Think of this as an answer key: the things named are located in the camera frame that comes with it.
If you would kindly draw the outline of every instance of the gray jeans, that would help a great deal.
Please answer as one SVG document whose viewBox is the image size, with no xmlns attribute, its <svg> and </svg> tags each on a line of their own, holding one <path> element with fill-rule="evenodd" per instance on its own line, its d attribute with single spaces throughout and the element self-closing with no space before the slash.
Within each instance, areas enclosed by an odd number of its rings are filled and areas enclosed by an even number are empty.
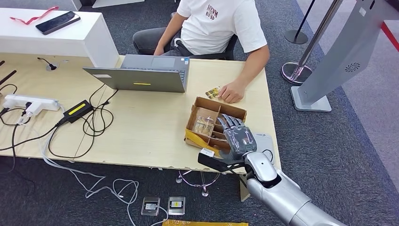
<svg viewBox="0 0 399 226">
<path fill-rule="evenodd" d="M 133 44 L 138 54 L 153 55 L 165 29 L 166 27 L 162 27 L 136 32 L 133 35 Z M 164 47 L 165 53 L 162 55 L 176 57 L 189 57 L 193 55 L 179 40 L 176 42 L 178 46 L 175 47 L 174 41 L 176 38 L 180 38 L 180 31 L 170 40 L 170 45 Z"/>
</svg>

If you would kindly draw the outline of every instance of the white t-shirt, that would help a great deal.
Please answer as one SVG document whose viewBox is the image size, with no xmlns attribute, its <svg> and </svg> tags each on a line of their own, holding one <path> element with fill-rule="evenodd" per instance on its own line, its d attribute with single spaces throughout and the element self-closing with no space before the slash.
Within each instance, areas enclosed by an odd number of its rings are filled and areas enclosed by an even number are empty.
<svg viewBox="0 0 399 226">
<path fill-rule="evenodd" d="M 181 40 L 195 55 L 224 52 L 233 34 L 246 53 L 267 44 L 255 0 L 181 0 L 177 13 L 188 17 Z"/>
</svg>

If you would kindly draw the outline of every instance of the laptop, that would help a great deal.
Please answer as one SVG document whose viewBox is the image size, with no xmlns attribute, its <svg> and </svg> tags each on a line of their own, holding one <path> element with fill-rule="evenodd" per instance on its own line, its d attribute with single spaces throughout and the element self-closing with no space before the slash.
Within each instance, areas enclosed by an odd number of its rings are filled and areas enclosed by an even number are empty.
<svg viewBox="0 0 399 226">
<path fill-rule="evenodd" d="M 188 57 L 126 55 L 120 68 L 83 69 L 112 89 L 184 93 Z"/>
</svg>

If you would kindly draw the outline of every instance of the smartphone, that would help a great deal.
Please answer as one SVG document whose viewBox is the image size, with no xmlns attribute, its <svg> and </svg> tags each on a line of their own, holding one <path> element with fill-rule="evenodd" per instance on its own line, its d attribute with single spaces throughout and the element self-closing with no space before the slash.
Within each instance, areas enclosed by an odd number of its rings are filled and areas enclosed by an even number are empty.
<svg viewBox="0 0 399 226">
<path fill-rule="evenodd" d="M 43 22 L 36 25 L 36 28 L 44 35 L 55 32 L 67 25 L 70 25 L 76 21 L 80 20 L 80 16 L 76 15 L 74 12 L 70 11 L 60 16 L 57 16 L 51 20 Z"/>
</svg>

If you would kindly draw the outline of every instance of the red rope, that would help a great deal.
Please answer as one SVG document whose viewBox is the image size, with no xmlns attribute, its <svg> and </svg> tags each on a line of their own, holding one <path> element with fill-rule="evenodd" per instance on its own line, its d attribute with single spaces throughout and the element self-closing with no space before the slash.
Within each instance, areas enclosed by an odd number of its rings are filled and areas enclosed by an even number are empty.
<svg viewBox="0 0 399 226">
<path fill-rule="evenodd" d="M 58 6 L 51 7 L 51 8 L 49 8 L 45 13 L 43 13 L 41 16 L 32 17 L 32 18 L 31 18 L 30 20 L 28 20 L 27 22 L 24 21 L 24 20 L 22 20 L 22 19 L 15 18 L 15 17 L 10 17 L 10 19 L 15 20 L 15 21 L 21 21 L 22 23 L 24 23 L 24 24 L 26 24 L 26 25 L 29 25 L 30 23 L 32 23 L 32 21 L 42 19 L 42 18 L 45 17 L 47 14 L 49 14 L 51 11 L 57 10 L 58 8 L 59 8 Z"/>
<path fill-rule="evenodd" d="M 389 30 L 389 28 L 385 22 L 383 22 L 383 25 L 381 25 L 381 29 L 383 30 L 385 35 L 388 37 L 389 41 L 391 41 L 391 43 L 396 48 L 396 50 L 399 51 L 398 40 L 396 40 L 395 36 L 393 36 L 392 32 Z"/>
</svg>

